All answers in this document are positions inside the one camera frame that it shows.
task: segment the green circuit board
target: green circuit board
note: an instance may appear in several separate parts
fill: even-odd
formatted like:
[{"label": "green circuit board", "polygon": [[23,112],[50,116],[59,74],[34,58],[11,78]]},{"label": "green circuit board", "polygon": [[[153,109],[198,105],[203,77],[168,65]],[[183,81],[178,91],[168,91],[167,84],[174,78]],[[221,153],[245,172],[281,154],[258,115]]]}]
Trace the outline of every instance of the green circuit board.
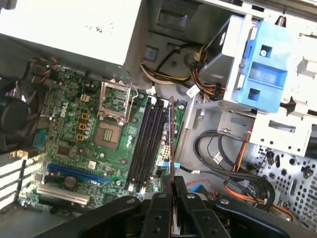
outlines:
[{"label": "green circuit board", "polygon": [[[38,147],[39,169],[32,173],[34,180],[31,185],[21,189],[19,202],[28,203],[36,209],[51,209],[48,205],[38,203],[43,195],[37,193],[38,186],[48,172],[49,164],[109,180],[99,182],[76,178],[76,185],[72,188],[66,186],[64,182],[49,183],[50,186],[90,196],[88,208],[99,207],[128,194],[142,198],[142,195],[136,191],[126,190],[125,183],[148,95],[142,94],[142,96],[135,97],[129,121],[124,125],[119,125],[114,119],[100,120],[98,116],[101,82],[62,71],[55,71],[54,75],[61,85],[46,95],[43,114],[51,115],[51,122],[48,128],[41,130],[41,133],[45,134],[45,140],[43,145]],[[103,107],[123,112],[126,92],[109,88],[106,90],[106,94],[107,98],[103,102]],[[132,96],[137,95],[137,92],[131,90],[131,94]],[[185,104],[175,103],[175,145],[177,145],[185,109]],[[146,192],[159,190],[160,176],[168,173],[166,164],[165,167],[162,167],[169,154],[167,116],[165,122],[162,140],[158,141],[153,157],[154,166]],[[42,176],[42,180],[36,179],[36,176]],[[75,214],[67,211],[62,211],[62,213]]]}]

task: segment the black ram slot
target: black ram slot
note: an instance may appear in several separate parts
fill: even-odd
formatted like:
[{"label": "black ram slot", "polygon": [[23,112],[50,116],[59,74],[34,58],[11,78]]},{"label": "black ram slot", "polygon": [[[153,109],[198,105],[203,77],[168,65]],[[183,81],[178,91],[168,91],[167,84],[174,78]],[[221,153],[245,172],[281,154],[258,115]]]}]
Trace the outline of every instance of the black ram slot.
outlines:
[{"label": "black ram slot", "polygon": [[147,133],[146,133],[146,140],[144,141],[144,144],[142,144],[142,150],[140,153],[140,165],[137,167],[135,177],[134,177],[134,183],[139,183],[140,182],[140,176],[142,173],[142,169],[145,165],[146,159],[147,159],[147,153],[149,152],[149,147],[151,146],[151,143],[153,143],[152,140],[152,134],[153,134],[153,125],[157,123],[157,118],[159,115],[159,110],[158,107],[155,108],[155,112],[152,115],[149,127],[147,128]]},{"label": "black ram slot", "polygon": [[152,128],[152,134],[150,136],[152,142],[149,144],[149,147],[147,148],[148,150],[146,154],[145,164],[142,167],[142,171],[139,175],[139,180],[137,181],[141,185],[146,184],[146,182],[149,179],[150,172],[155,161],[154,154],[156,152],[156,148],[158,146],[158,143],[160,142],[160,138],[163,132],[165,116],[166,111],[164,111],[163,109],[158,109],[158,116],[155,118],[155,122],[153,123]]},{"label": "black ram slot", "polygon": [[136,141],[134,153],[133,153],[133,156],[132,156],[132,160],[130,162],[130,169],[129,169],[129,172],[128,172],[128,176],[127,176],[127,180],[126,180],[126,184],[125,184],[125,189],[128,188],[129,182],[132,181],[132,179],[133,179],[133,177],[135,175],[137,166],[139,164],[138,161],[140,159],[140,153],[141,153],[141,150],[142,150],[142,147],[143,147],[144,140],[146,139],[146,136],[145,136],[146,135],[146,130],[147,130],[147,127],[148,127],[148,125],[149,125],[149,123],[151,121],[152,113],[153,113],[153,109],[151,107],[151,103],[149,102],[146,105],[146,107],[145,107],[145,111],[144,111],[143,119],[142,119],[142,122],[141,122],[138,139]]}]

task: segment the perforated metal panel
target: perforated metal panel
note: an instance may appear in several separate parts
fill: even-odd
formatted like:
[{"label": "perforated metal panel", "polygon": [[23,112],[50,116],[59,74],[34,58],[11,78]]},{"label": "perforated metal panel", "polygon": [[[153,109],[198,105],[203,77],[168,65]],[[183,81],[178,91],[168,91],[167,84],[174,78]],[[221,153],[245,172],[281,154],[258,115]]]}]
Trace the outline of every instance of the perforated metal panel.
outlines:
[{"label": "perforated metal panel", "polygon": [[258,146],[250,162],[258,168],[258,175],[267,178],[273,185],[276,192],[275,204],[289,209],[298,223],[316,231],[317,160]]}]

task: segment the blue connector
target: blue connector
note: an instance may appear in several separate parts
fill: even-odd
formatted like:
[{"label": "blue connector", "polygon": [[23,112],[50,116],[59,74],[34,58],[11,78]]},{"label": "blue connector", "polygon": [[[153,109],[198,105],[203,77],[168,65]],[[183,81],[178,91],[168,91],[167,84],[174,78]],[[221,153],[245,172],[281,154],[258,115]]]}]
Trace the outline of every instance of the blue connector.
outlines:
[{"label": "blue connector", "polygon": [[261,21],[254,40],[248,40],[240,71],[243,85],[232,99],[261,111],[276,113],[280,106],[288,62],[296,35],[289,29]]},{"label": "blue connector", "polygon": [[74,176],[74,177],[81,178],[81,179],[87,179],[87,180],[92,180],[92,181],[96,181],[96,182],[111,182],[111,179],[103,178],[101,176],[94,175],[91,173],[82,172],[79,170],[74,170],[74,169],[64,167],[64,166],[48,164],[47,169],[49,171],[60,172],[60,173],[65,174],[65,175],[70,175],[70,176]]}]

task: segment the motherboard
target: motherboard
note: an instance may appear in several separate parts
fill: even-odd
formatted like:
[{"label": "motherboard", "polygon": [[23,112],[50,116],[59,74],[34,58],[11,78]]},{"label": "motherboard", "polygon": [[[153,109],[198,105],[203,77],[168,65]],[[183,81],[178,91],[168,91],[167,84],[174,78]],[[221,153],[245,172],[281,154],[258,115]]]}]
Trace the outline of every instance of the motherboard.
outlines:
[{"label": "motherboard", "polygon": [[[159,191],[170,166],[170,101],[65,70],[52,70],[49,80],[28,165],[36,170],[22,184],[19,203],[78,215],[124,195],[142,199]],[[185,110],[174,102],[175,146]]]}]

